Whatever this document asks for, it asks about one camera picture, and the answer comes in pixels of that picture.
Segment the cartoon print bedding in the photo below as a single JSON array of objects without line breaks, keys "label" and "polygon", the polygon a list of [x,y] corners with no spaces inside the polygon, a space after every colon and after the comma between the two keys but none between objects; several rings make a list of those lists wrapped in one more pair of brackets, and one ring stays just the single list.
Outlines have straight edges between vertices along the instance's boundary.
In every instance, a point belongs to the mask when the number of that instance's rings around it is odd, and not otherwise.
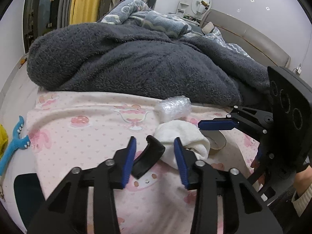
[{"label": "cartoon print bedding", "polygon": [[[96,167],[126,147],[130,136],[137,139],[138,156],[146,147],[146,136],[153,135],[159,125],[153,111],[157,102],[117,93],[40,91],[35,108],[27,115],[26,128],[45,198],[71,168]],[[197,124],[226,114],[213,106],[192,106],[185,120]],[[222,133],[226,146],[207,162],[221,170],[236,167],[248,176],[258,143],[236,129]],[[90,189],[88,234],[93,233],[92,194]],[[115,190],[114,196],[122,234],[190,232],[196,192],[185,190],[178,170],[161,161],[139,180],[131,177],[126,188]],[[218,227],[222,233],[222,221]]]}]

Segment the blue toy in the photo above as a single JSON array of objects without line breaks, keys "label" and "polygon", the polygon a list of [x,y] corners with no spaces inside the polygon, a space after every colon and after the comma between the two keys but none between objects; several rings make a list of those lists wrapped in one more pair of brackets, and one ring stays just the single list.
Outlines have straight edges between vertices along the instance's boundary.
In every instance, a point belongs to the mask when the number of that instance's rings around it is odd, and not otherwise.
[{"label": "blue toy", "polygon": [[16,126],[13,129],[13,135],[12,135],[12,141],[8,145],[7,149],[4,151],[4,155],[0,159],[0,180],[1,176],[4,173],[4,169],[9,162],[11,156],[17,149],[26,149],[30,145],[30,140],[28,135],[24,138],[20,139],[19,135],[21,133],[21,130],[24,126],[24,118],[22,116],[19,116],[19,122],[16,124]]}]

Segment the beige upholstered headboard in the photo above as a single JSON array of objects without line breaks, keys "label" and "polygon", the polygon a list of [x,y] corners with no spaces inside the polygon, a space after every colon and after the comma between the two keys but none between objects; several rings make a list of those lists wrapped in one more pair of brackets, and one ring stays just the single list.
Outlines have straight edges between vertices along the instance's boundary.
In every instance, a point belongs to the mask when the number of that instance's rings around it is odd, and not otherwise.
[{"label": "beige upholstered headboard", "polygon": [[210,9],[203,17],[200,27],[208,22],[216,26],[227,43],[241,46],[255,61],[264,66],[288,67],[291,58],[277,44],[261,32],[238,19]]}]

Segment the bubble wrap roll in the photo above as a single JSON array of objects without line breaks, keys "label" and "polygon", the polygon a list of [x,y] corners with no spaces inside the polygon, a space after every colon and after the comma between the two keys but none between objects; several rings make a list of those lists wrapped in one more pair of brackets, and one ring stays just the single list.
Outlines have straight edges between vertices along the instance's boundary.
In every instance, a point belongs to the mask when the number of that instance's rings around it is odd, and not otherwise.
[{"label": "bubble wrap roll", "polygon": [[191,113],[191,101],[185,96],[167,98],[155,105],[155,111],[160,115],[160,122],[186,117]]}]

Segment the floor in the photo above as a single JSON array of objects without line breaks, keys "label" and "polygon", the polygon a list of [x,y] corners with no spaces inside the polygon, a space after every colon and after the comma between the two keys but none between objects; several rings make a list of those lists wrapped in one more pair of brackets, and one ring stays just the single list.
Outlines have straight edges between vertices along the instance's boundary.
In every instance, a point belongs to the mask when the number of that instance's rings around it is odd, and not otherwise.
[{"label": "floor", "polygon": [[[6,129],[9,139],[11,138],[13,128],[18,121],[18,116],[23,116],[26,121],[27,112],[35,106],[37,91],[38,86],[29,79],[26,71],[26,64],[24,64],[15,75],[0,108],[0,124]],[[21,134],[24,136],[26,135],[26,132],[22,131]],[[2,180],[3,183],[0,183],[4,191],[4,206],[13,221],[25,233],[26,229],[21,221],[16,206],[14,180],[15,177],[20,174],[34,172],[35,158],[31,150],[17,150],[8,164],[5,176]]]}]

